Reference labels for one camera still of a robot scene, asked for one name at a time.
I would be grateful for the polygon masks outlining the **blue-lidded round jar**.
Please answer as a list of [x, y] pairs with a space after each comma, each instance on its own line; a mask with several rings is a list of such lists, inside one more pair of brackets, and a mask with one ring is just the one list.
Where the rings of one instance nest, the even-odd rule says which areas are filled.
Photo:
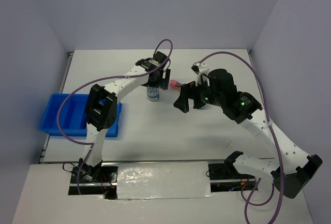
[[159, 88], [157, 87], [147, 87], [146, 89], [147, 99], [151, 102], [156, 102], [159, 100]]

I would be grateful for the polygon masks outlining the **clear case of coloured pens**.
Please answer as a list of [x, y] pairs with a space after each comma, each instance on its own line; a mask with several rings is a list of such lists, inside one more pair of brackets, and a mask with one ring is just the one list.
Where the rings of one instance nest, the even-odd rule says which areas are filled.
[[178, 90], [178, 91], [180, 91], [180, 88], [181, 88], [181, 83], [179, 83], [178, 81], [176, 81], [176, 80], [171, 80], [170, 82], [169, 82], [169, 86], [172, 88], [172, 89], [175, 89], [175, 90]]

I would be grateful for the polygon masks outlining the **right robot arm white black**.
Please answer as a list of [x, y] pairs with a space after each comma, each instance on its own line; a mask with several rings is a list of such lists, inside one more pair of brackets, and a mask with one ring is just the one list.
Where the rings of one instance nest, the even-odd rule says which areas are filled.
[[233, 76], [225, 69], [197, 64], [191, 68], [197, 79], [180, 87], [180, 95], [173, 106], [189, 111], [189, 100], [194, 109], [207, 104], [222, 108], [224, 115], [249, 131], [272, 155], [273, 159], [258, 159], [240, 151], [229, 155], [225, 173], [230, 178], [249, 174], [266, 179], [294, 199], [315, 175], [323, 161], [318, 155], [309, 155], [291, 141], [272, 121], [266, 119], [262, 105], [247, 92], [240, 92]]

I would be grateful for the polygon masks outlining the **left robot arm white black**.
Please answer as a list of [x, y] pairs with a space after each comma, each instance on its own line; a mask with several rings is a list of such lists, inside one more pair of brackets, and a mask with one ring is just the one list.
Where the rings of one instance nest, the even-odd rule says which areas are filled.
[[121, 100], [139, 86], [168, 88], [170, 69], [164, 70], [168, 58], [161, 52], [155, 52], [153, 57], [137, 61], [123, 77], [110, 83], [91, 87], [85, 114], [87, 117], [86, 142], [92, 147], [87, 150], [87, 159], [79, 160], [83, 176], [89, 182], [95, 182], [101, 177], [102, 149], [108, 129], [117, 120], [117, 105]]

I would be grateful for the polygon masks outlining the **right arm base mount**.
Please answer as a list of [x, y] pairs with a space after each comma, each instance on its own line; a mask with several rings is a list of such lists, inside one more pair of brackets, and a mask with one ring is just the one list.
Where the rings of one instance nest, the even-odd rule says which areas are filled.
[[209, 178], [211, 192], [241, 191], [242, 188], [251, 190], [255, 186], [257, 180], [254, 176], [240, 174], [233, 166], [235, 159], [242, 154], [235, 151], [223, 162], [208, 163], [205, 175]]

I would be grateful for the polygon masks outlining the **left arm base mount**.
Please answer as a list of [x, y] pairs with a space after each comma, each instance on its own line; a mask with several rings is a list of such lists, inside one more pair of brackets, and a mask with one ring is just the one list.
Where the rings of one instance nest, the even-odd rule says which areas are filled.
[[68, 195], [96, 195], [106, 200], [117, 199], [118, 166], [101, 166], [94, 176], [81, 170], [79, 175], [79, 188], [77, 188], [77, 175], [79, 165], [64, 162], [62, 169], [70, 173]]

